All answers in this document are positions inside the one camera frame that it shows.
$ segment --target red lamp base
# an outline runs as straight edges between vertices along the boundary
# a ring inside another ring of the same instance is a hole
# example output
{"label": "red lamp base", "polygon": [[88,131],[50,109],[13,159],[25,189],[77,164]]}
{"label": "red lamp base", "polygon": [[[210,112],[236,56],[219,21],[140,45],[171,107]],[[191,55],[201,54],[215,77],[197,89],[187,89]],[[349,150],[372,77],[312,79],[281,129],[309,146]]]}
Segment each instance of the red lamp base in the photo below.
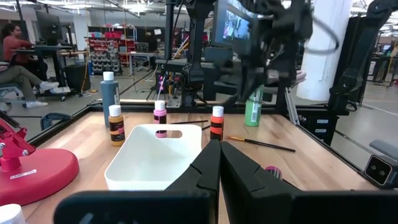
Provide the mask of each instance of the red lamp base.
{"label": "red lamp base", "polygon": [[0,206],[41,200],[66,187],[79,173],[76,156],[64,149],[40,149],[19,159],[18,169],[4,172],[0,166]]}

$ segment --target bin handle hole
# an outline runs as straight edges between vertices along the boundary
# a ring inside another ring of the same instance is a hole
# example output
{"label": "bin handle hole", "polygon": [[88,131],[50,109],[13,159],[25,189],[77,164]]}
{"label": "bin handle hole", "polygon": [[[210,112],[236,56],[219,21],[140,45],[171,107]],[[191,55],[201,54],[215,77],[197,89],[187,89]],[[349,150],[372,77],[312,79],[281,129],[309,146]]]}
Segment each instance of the bin handle hole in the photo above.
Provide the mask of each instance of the bin handle hole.
{"label": "bin handle hole", "polygon": [[167,133],[167,137],[159,137],[158,138],[181,138],[182,137],[182,132],[181,131],[156,131],[155,133],[159,134],[159,133]]}

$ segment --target white pillar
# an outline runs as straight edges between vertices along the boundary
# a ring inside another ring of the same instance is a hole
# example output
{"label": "white pillar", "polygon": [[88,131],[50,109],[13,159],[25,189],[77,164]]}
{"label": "white pillar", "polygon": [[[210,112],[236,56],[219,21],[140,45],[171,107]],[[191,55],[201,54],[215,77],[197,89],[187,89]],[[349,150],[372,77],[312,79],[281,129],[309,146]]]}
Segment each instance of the white pillar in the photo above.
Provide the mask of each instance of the white pillar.
{"label": "white pillar", "polygon": [[[332,87],[343,45],[349,13],[353,0],[316,0],[314,16],[328,24],[340,40],[340,48],[330,55],[315,55],[304,52],[302,70],[307,72],[305,82],[298,85],[297,96],[314,101],[328,101],[329,88]],[[313,34],[308,42],[309,49],[330,49],[334,41],[313,25]]]}
{"label": "white pillar", "polygon": [[78,50],[84,50],[87,48],[87,43],[85,37],[88,33],[88,26],[91,26],[91,18],[90,12],[88,11],[80,11],[81,16],[75,15],[73,16],[73,23],[75,25],[75,35],[76,35],[76,44]]}

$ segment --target paint bottle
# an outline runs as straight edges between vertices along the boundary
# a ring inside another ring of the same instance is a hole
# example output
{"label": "paint bottle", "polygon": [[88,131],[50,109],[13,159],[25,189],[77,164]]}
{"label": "paint bottle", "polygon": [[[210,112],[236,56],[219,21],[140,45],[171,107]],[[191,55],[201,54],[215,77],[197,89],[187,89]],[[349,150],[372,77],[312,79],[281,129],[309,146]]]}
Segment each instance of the paint bottle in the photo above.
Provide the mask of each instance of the paint bottle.
{"label": "paint bottle", "polygon": [[101,82],[102,107],[104,111],[105,126],[109,127],[109,106],[120,105],[119,83],[114,80],[113,72],[104,72]]}
{"label": "paint bottle", "polygon": [[244,124],[246,126],[258,127],[260,125],[263,92],[264,85],[261,85],[257,90],[254,90],[246,101],[246,110],[244,112]]}
{"label": "paint bottle", "polygon": [[26,224],[21,206],[18,204],[0,206],[0,223]]}
{"label": "paint bottle", "polygon": [[224,108],[222,106],[214,106],[213,114],[210,119],[210,139],[223,140],[224,132]]}
{"label": "paint bottle", "polygon": [[280,169],[278,167],[268,166],[265,168],[265,170],[267,172],[271,173],[276,178],[282,180],[282,171],[280,171]]}
{"label": "paint bottle", "polygon": [[120,105],[109,106],[109,128],[112,146],[123,145],[126,135],[124,134],[124,122]]}
{"label": "paint bottle", "polygon": [[[166,104],[165,104],[164,100],[155,101],[154,123],[155,124],[166,124],[167,123]],[[156,137],[166,138],[167,131],[166,130],[156,131]]]}

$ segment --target red desk lamp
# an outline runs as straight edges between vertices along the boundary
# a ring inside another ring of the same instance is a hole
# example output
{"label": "red desk lamp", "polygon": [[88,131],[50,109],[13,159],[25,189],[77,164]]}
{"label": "red desk lamp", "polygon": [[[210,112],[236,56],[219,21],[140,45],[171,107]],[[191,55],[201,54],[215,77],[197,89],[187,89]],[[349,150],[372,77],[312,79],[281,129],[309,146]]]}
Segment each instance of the red desk lamp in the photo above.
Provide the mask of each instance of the red desk lamp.
{"label": "red desk lamp", "polygon": [[73,153],[64,149],[36,151],[25,141],[26,132],[26,128],[0,111],[0,206],[41,200],[63,189],[79,173]]}

